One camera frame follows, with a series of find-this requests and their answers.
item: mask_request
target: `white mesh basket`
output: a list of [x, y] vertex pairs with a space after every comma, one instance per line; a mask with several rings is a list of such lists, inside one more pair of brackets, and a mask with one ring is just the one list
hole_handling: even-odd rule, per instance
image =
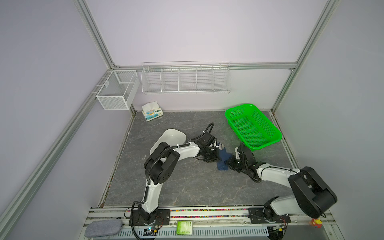
[[129, 110], [139, 85], [135, 70], [113, 70], [96, 97], [106, 110]]
[[143, 93], [229, 93], [231, 91], [229, 62], [189, 63], [191, 64], [143, 63], [141, 75]]

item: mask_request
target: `blue cloth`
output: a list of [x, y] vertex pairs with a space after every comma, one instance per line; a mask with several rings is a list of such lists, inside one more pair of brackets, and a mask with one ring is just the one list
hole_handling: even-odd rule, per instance
[[219, 156], [221, 158], [220, 162], [217, 162], [217, 169], [220, 171], [227, 171], [228, 170], [228, 165], [225, 164], [225, 161], [229, 160], [232, 157], [232, 154], [227, 153], [225, 151], [225, 148], [223, 150], [218, 150]]

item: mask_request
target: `green plastic basket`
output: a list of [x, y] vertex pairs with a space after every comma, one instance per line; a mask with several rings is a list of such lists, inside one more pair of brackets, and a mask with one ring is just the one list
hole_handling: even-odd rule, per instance
[[253, 104], [243, 104], [225, 111], [229, 126], [244, 144], [255, 151], [281, 140], [281, 132]]

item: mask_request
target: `wire rack compartment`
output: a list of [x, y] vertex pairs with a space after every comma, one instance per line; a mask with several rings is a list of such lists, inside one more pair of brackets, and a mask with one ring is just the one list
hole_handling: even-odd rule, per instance
[[113, 70], [96, 97], [106, 110], [129, 110], [139, 85], [135, 70]]
[[229, 93], [231, 91], [229, 62], [188, 63], [192, 64], [143, 63], [141, 75], [143, 93]]

